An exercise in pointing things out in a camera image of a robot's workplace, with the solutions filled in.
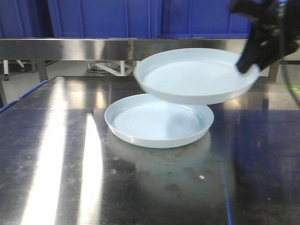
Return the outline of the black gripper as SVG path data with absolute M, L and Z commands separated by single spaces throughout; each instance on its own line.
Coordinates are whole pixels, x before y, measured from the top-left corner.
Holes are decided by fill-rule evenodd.
M 298 0 L 232 0 L 228 9 L 251 20 L 251 31 L 236 62 L 240 73 L 256 64 L 260 71 L 296 52 L 300 39 L 300 2 Z

